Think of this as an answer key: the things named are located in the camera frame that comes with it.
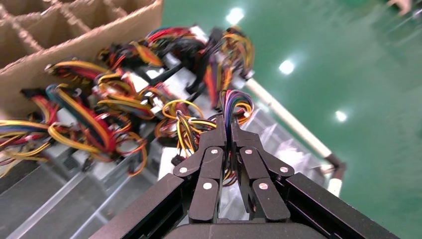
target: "red wire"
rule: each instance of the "red wire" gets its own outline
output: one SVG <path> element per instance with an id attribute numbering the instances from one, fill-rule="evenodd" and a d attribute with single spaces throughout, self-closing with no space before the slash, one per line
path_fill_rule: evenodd
<path id="1" fill-rule="evenodd" d="M 156 32 L 154 35 L 148 37 L 148 41 L 154 41 L 155 39 L 166 35 L 166 34 L 175 34 L 175 35 L 183 35 L 189 32 L 189 29 L 186 27 L 173 27 L 161 30 L 159 32 Z"/>

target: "green floor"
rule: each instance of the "green floor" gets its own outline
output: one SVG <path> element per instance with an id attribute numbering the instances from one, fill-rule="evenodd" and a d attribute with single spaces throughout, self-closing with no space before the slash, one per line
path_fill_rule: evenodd
<path id="1" fill-rule="evenodd" d="M 421 27 L 385 2 L 167 0 L 163 25 L 208 31 L 242 9 L 255 79 L 348 163 L 341 198 L 398 236 L 421 238 Z M 290 75 L 279 70 L 285 60 Z"/>

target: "white pipe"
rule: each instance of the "white pipe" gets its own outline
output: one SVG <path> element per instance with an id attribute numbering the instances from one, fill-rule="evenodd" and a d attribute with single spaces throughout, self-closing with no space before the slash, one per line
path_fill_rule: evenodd
<path id="1" fill-rule="evenodd" d="M 327 148 L 314 134 L 312 134 L 298 119 L 296 119 L 284 106 L 282 106 L 270 93 L 268 93 L 255 79 L 246 82 L 247 88 L 253 92 L 263 103 L 271 108 L 299 137 L 301 137 L 321 157 L 331 155 Z"/>

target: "cardboard box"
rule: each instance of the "cardboard box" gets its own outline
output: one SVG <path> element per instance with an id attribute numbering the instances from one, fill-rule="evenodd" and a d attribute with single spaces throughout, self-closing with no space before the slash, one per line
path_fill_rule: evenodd
<path id="1" fill-rule="evenodd" d="M 0 0 L 0 119 L 37 110 L 21 88 L 63 83 L 44 72 L 70 56 L 97 62 L 112 42 L 145 37 L 161 24 L 163 0 Z"/>

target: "wire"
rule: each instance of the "wire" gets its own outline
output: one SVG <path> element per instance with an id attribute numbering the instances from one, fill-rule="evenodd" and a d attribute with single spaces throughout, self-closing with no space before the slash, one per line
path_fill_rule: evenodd
<path id="1" fill-rule="evenodd" d="M 197 110 L 197 112 L 199 113 L 199 115 L 200 115 L 200 117 L 201 117 L 201 118 L 203 118 L 203 117 L 204 117 L 204 114 L 202 113 L 201 109 L 200 109 L 198 106 L 196 106 L 196 105 L 195 105 L 194 103 L 192 103 L 192 102 L 185 101 L 185 100 L 174 100 L 174 101 L 170 101 L 170 102 L 168 102 L 167 104 L 165 104 L 165 105 L 163 106 L 163 110 L 162 110 L 163 115 L 164 115 L 165 117 L 168 117 L 168 118 L 170 118 L 170 119 L 174 119 L 174 120 L 176 120 L 176 119 L 177 119 L 177 118 L 176 118 L 176 115 L 172 116 L 172 115 L 169 115 L 169 114 L 166 112 L 167 108 L 169 108 L 171 105 L 173 105 L 173 104 L 175 104 L 175 103 L 184 103 L 184 104 L 188 104 L 188 105 L 190 105 L 190 106 L 194 107 L 194 108 Z"/>

